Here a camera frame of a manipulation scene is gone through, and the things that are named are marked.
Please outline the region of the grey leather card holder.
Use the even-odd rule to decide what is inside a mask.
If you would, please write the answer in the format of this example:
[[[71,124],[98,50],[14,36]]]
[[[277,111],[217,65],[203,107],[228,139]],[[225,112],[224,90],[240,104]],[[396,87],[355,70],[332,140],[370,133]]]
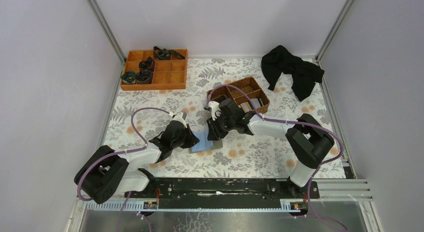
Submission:
[[[220,149],[223,147],[222,140],[210,141],[207,139],[208,137],[207,130],[197,131],[197,132],[194,132],[193,134],[199,139],[199,142],[195,144],[193,147],[189,148],[190,154],[211,151],[211,150]]]

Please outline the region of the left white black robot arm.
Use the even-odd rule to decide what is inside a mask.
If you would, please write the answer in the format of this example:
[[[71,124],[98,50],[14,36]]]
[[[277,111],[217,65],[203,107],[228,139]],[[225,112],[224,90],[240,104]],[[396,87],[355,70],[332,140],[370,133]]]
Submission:
[[[161,162],[173,149],[191,148],[198,143],[189,125],[172,120],[163,132],[140,148],[116,152],[103,145],[74,178],[77,192],[86,194],[80,199],[102,204],[115,194],[144,191],[154,184],[155,177],[143,165]]]

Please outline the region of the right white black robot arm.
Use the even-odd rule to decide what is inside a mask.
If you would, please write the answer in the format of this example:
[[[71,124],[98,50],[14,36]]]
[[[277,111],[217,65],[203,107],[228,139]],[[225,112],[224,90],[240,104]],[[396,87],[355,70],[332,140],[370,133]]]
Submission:
[[[284,121],[255,111],[245,112],[231,98],[210,101],[205,109],[210,112],[206,121],[209,141],[222,140],[231,130],[252,136],[286,138],[298,159],[289,181],[298,187],[308,183],[335,144],[329,130],[309,114],[302,114],[295,121]]]

